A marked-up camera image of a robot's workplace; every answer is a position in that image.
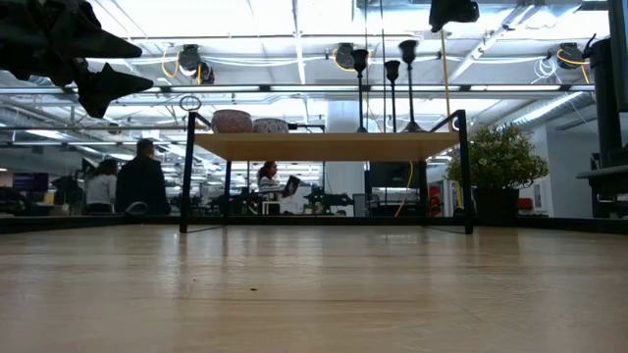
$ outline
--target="man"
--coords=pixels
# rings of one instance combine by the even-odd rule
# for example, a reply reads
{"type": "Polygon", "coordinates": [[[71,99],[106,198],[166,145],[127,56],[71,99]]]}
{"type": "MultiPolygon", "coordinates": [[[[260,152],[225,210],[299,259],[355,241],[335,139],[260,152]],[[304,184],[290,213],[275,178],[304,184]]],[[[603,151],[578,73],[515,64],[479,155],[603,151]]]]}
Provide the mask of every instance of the man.
{"type": "Polygon", "coordinates": [[[122,166],[116,186],[116,210],[124,212],[133,202],[148,206],[148,215],[168,215],[166,186],[161,163],[155,161],[155,147],[148,139],[137,141],[137,156],[122,166]]]}

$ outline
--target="laptop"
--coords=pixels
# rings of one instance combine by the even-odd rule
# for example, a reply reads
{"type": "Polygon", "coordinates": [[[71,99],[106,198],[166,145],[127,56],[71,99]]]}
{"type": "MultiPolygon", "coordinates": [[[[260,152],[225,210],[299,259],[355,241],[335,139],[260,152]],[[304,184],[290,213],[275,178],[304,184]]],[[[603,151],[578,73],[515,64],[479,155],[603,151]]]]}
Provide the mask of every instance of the laptop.
{"type": "Polygon", "coordinates": [[[286,187],[284,188],[284,192],[282,192],[282,196],[290,197],[296,193],[298,189],[298,185],[301,183],[301,179],[296,176],[290,176],[288,182],[286,183],[286,187]]]}

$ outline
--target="person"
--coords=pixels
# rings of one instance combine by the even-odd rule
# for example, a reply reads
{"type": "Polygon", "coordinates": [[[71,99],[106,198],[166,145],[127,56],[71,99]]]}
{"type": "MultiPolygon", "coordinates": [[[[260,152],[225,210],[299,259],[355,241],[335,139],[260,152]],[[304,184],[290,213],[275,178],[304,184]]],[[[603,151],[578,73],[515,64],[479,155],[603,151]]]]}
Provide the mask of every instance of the person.
{"type": "Polygon", "coordinates": [[[118,162],[106,159],[87,180],[87,214],[112,214],[116,199],[118,162]]]}
{"type": "Polygon", "coordinates": [[[155,146],[151,140],[137,141],[137,156],[124,164],[118,173],[118,212],[124,212],[134,202],[143,202],[147,206],[147,215],[170,214],[164,173],[161,163],[155,161],[154,157],[155,146]]]}
{"type": "MultiPolygon", "coordinates": [[[[276,175],[277,163],[274,161],[265,162],[262,168],[257,171],[257,186],[259,187],[259,193],[264,196],[266,201],[279,201],[281,198],[282,189],[275,180],[276,175]]],[[[279,215],[280,212],[280,205],[268,205],[269,215],[279,215]]]]}

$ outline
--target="black candlestick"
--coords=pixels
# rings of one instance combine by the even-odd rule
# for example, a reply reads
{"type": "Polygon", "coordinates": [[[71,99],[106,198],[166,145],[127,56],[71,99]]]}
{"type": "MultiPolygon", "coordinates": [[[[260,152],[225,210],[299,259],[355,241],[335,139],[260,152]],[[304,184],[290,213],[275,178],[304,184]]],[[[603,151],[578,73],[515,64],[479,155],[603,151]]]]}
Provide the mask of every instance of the black candlestick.
{"type": "Polygon", "coordinates": [[[368,132],[368,130],[364,128],[364,113],[362,109],[362,72],[366,69],[366,60],[368,56],[369,52],[364,49],[356,49],[351,52],[351,57],[353,57],[353,68],[357,71],[357,88],[360,99],[360,127],[357,132],[368,132]]]}
{"type": "Polygon", "coordinates": [[[405,40],[399,44],[401,49],[401,60],[408,65],[408,94],[410,95],[410,123],[405,127],[403,132],[425,132],[414,121],[414,96],[412,94],[412,62],[416,59],[416,46],[418,42],[416,40],[405,40]]]}
{"type": "Polygon", "coordinates": [[[394,101],[394,82],[399,78],[399,60],[390,60],[384,63],[386,68],[386,78],[391,82],[392,95],[392,132],[396,132],[396,104],[394,101]]]}

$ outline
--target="green plant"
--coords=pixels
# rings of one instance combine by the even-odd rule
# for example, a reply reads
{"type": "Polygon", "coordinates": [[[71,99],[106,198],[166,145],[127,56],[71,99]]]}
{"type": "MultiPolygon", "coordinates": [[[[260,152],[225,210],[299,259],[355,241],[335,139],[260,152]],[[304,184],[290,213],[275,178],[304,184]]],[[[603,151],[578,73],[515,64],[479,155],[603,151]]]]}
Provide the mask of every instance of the green plant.
{"type": "MultiPolygon", "coordinates": [[[[482,126],[469,144],[471,183],[488,189],[529,187],[548,174],[548,162],[533,153],[530,137],[515,126],[482,126]]],[[[460,151],[454,152],[447,178],[462,182],[460,151]]]]}

